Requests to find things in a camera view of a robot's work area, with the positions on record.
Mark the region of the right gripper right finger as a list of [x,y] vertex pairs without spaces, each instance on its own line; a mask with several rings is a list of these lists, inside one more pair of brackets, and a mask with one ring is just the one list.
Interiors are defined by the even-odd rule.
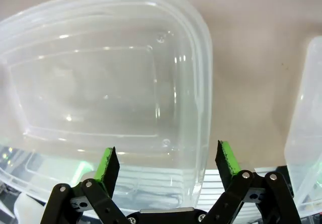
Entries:
[[215,162],[224,192],[201,223],[233,223],[245,203],[254,203],[263,223],[300,223],[284,176],[276,171],[260,176],[243,170],[228,141],[218,141]]

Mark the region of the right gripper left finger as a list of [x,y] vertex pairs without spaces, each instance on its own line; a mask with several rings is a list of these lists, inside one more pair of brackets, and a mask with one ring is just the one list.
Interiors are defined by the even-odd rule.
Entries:
[[101,223],[126,223],[126,216],[113,202],[120,165],[115,148],[106,148],[93,178],[71,187],[55,185],[45,207],[42,223],[79,223],[83,212],[94,210]]

